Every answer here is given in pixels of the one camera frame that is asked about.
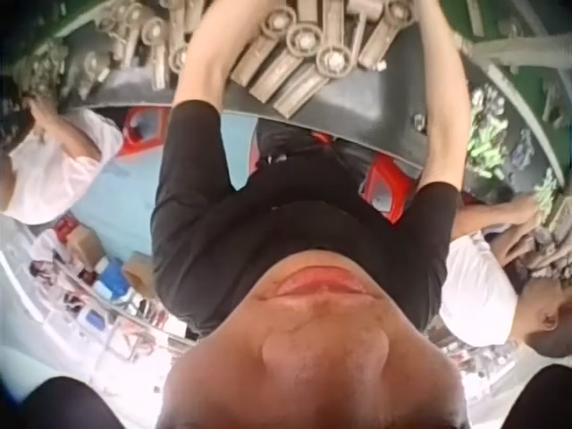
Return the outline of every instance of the lips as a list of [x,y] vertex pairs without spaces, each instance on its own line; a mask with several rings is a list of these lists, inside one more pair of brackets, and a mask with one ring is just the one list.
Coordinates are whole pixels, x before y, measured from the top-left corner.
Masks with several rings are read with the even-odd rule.
[[275,297],[306,297],[317,294],[364,295],[366,289],[352,272],[333,266],[303,268],[284,279]]

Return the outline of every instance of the black sleeve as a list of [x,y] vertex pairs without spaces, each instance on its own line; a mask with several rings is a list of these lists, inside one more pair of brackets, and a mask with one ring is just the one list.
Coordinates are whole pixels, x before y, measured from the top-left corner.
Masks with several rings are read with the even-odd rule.
[[151,218],[155,280],[160,298],[174,293],[184,280],[180,274],[185,250],[189,251],[193,241],[193,224],[234,191],[223,148],[220,114],[202,101],[175,107]]
[[415,195],[396,225],[401,243],[401,280],[406,288],[400,307],[423,331],[441,307],[447,256],[457,213],[458,191],[448,183],[431,183]]

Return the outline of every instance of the white t-shirt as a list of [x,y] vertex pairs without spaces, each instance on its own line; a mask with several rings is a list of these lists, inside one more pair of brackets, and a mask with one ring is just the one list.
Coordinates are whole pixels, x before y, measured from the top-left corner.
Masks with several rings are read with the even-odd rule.
[[474,347],[507,342],[518,296],[481,232],[451,243],[447,269],[440,316],[449,330]]
[[99,147],[101,161],[67,156],[58,141],[30,133],[10,154],[16,173],[13,196],[4,214],[27,225],[47,223],[69,210],[88,190],[105,164],[122,147],[115,124],[88,109],[64,116]]

